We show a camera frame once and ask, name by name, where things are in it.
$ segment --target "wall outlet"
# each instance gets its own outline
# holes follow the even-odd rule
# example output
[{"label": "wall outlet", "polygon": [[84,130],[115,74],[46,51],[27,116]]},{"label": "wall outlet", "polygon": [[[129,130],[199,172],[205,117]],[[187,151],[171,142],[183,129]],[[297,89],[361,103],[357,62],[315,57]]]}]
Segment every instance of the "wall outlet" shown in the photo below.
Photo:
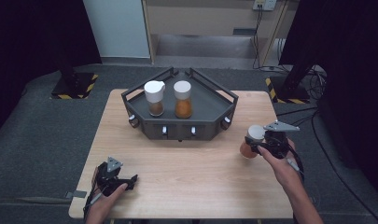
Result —
[{"label": "wall outlet", "polygon": [[255,3],[253,4],[253,10],[260,10],[259,6],[264,7],[265,0],[255,0]]},{"label": "wall outlet", "polygon": [[275,9],[276,0],[255,0],[253,4],[253,10],[260,10],[260,7],[264,11],[272,11]]}]

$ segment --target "small cup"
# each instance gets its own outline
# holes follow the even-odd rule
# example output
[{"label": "small cup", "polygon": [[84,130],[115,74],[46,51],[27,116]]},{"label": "small cup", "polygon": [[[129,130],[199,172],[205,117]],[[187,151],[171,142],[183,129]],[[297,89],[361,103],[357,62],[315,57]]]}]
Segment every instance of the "small cup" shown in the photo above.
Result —
[{"label": "small cup", "polygon": [[165,90],[165,83],[163,81],[149,81],[145,84],[144,89],[150,115],[154,117],[162,115],[164,111],[162,98]]},{"label": "small cup", "polygon": [[[265,130],[264,130],[263,127],[261,127],[259,125],[252,125],[252,126],[249,127],[249,129],[247,129],[246,137],[252,139],[254,142],[260,143],[264,139],[264,134],[265,134]],[[241,144],[239,150],[240,150],[241,154],[247,159],[253,159],[253,158],[258,156],[258,153],[253,152],[252,148],[250,147],[250,145],[248,145],[246,143],[245,140]]]},{"label": "small cup", "polygon": [[191,84],[187,81],[178,81],[174,84],[175,90],[175,115],[180,119],[188,119],[192,114],[191,108]]}]

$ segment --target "white cup lid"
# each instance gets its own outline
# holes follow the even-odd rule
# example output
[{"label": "white cup lid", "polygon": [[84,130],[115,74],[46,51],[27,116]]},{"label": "white cup lid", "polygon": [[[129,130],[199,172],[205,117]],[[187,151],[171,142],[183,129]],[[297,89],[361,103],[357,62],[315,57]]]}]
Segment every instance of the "white cup lid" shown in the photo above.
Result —
[{"label": "white cup lid", "polygon": [[191,94],[191,84],[187,81],[178,81],[174,84],[174,90],[177,99],[188,99]]},{"label": "white cup lid", "polygon": [[145,84],[144,89],[146,99],[151,103],[157,103],[162,100],[165,83],[163,81],[149,81]]},{"label": "white cup lid", "polygon": [[252,125],[247,130],[247,137],[252,138],[253,140],[263,140],[265,130],[259,125]]}]

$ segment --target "black tray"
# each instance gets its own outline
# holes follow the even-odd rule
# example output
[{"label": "black tray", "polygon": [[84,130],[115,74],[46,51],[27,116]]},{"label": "black tray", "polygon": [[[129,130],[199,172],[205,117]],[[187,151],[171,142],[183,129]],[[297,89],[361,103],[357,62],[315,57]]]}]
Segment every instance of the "black tray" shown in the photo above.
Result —
[{"label": "black tray", "polygon": [[[143,88],[150,80],[163,81],[164,112],[153,117],[148,113],[148,102]],[[179,119],[175,115],[174,84],[186,80],[191,84],[192,115],[188,119]],[[127,98],[134,91],[141,90]],[[217,91],[227,93],[230,99]],[[211,140],[220,131],[227,130],[232,122],[238,96],[227,90],[201,72],[190,68],[180,73],[173,67],[151,77],[121,94],[129,115],[129,122],[140,127],[149,139],[169,140]]]}]

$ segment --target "yellow black striped tape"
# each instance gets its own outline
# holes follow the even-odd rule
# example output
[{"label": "yellow black striped tape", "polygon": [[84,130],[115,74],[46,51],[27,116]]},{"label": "yellow black striped tape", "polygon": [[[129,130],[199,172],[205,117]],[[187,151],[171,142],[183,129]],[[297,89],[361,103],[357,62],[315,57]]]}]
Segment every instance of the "yellow black striped tape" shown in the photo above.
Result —
[{"label": "yellow black striped tape", "polygon": [[90,92],[92,91],[93,85],[95,84],[96,78],[98,78],[98,75],[93,75],[91,79],[91,83],[89,87],[87,88],[86,93],[84,94],[79,94],[79,95],[74,95],[74,94],[56,94],[56,95],[51,95],[51,99],[63,99],[63,100],[70,100],[70,99],[86,99],[89,95]]},{"label": "yellow black striped tape", "polygon": [[276,92],[273,88],[273,84],[271,83],[271,80],[269,78],[265,79],[265,82],[267,83],[268,91],[270,92],[271,99],[274,103],[282,103],[282,104],[310,104],[309,100],[304,99],[278,99],[278,96],[276,95]]}]

